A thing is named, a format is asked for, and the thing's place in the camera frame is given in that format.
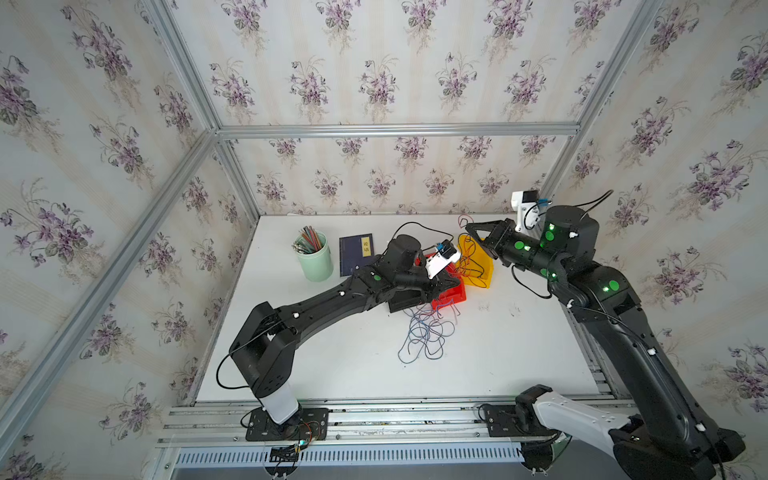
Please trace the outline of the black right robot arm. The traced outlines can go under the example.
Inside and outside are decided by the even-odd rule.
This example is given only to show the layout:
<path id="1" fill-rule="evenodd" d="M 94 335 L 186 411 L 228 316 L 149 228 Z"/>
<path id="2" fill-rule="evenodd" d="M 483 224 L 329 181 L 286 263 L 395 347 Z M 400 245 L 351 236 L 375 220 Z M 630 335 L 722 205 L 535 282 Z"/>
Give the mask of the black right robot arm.
<path id="1" fill-rule="evenodd" d="M 523 434 L 551 430 L 614 459 L 631 479 L 713 479 L 745 450 L 695 399 L 647 320 L 641 299 L 618 269 L 594 258 L 599 223 L 580 206 L 545 214 L 539 238 L 511 219 L 469 223 L 466 232 L 512 272 L 545 279 L 549 296 L 600 345 L 634 401 L 634 415 L 576 404 L 545 385 L 520 393 L 512 422 Z"/>

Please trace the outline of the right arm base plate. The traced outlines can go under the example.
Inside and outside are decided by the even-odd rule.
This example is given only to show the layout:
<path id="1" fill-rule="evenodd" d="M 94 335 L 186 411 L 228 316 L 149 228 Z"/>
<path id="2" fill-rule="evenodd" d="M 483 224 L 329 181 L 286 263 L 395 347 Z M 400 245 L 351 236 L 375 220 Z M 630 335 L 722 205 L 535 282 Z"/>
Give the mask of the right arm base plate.
<path id="1" fill-rule="evenodd" d="M 478 407 L 479 419 L 486 425 L 490 437 L 544 440 L 557 438 L 560 431 L 544 427 L 532 411 L 518 410 L 514 404 L 494 405 L 484 403 Z"/>

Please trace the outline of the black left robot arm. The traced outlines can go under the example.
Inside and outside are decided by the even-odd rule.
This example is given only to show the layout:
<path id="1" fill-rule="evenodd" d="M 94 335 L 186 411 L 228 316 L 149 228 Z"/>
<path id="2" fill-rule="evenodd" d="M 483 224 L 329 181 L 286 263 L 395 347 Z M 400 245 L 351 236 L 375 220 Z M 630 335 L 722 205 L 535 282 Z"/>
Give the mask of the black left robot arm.
<path id="1" fill-rule="evenodd" d="M 226 357 L 274 424 L 295 424 L 300 404 L 288 380 L 302 343 L 342 319 L 381 304 L 397 313 L 438 300 L 459 285 L 460 280 L 446 269 L 460 258 L 459 248 L 449 239 L 427 256 L 416 238 L 400 234 L 372 263 L 355 268 L 333 288 L 278 308 L 268 302 L 255 306 Z"/>

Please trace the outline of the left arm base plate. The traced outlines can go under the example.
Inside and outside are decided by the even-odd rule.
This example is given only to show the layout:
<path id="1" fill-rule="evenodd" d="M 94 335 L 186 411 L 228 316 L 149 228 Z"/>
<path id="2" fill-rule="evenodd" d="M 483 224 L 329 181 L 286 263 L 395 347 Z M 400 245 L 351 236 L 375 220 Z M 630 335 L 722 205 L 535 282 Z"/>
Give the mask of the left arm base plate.
<path id="1" fill-rule="evenodd" d="M 249 442 L 293 441 L 309 443 L 325 440 L 329 426 L 330 410 L 327 408 L 303 408 L 286 422 L 278 424 L 264 409 L 255 409 L 249 413 L 243 423 L 246 428 L 245 439 Z"/>

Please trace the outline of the black plastic bin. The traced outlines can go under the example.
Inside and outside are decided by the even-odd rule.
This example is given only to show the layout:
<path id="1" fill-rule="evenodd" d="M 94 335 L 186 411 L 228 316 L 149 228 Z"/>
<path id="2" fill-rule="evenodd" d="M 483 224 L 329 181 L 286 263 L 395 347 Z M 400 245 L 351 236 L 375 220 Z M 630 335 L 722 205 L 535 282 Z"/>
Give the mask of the black plastic bin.
<path id="1" fill-rule="evenodd" d="M 403 290 L 396 292 L 387 302 L 390 313 L 397 313 L 406 309 L 431 303 L 432 296 L 419 290 Z"/>

